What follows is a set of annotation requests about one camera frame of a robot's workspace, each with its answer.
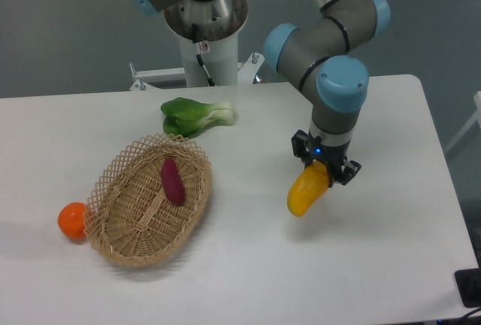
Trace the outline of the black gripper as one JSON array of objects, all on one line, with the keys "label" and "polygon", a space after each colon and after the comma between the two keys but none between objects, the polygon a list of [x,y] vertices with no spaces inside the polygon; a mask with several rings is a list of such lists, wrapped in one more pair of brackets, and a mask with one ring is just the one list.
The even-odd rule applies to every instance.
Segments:
[{"label": "black gripper", "polygon": [[305,168],[315,161],[324,164],[330,187],[334,184],[345,186],[362,168],[359,162],[346,158],[351,139],[352,130],[332,134],[320,129],[309,129],[307,134],[299,129],[291,138],[292,152]]}]

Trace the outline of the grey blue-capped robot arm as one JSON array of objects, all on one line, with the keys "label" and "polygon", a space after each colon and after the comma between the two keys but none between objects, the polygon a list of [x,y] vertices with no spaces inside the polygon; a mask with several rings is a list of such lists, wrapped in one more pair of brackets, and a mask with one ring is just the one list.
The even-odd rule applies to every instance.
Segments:
[{"label": "grey blue-capped robot arm", "polygon": [[[237,36],[246,0],[134,0],[146,15],[163,14],[178,37],[189,87],[234,85]],[[265,39],[265,61],[313,106],[310,128],[292,137],[305,165],[320,162],[332,183],[347,184],[361,166],[346,156],[368,93],[369,74],[349,52],[384,32],[386,0],[316,0],[321,19],[309,29],[278,25]]]}]

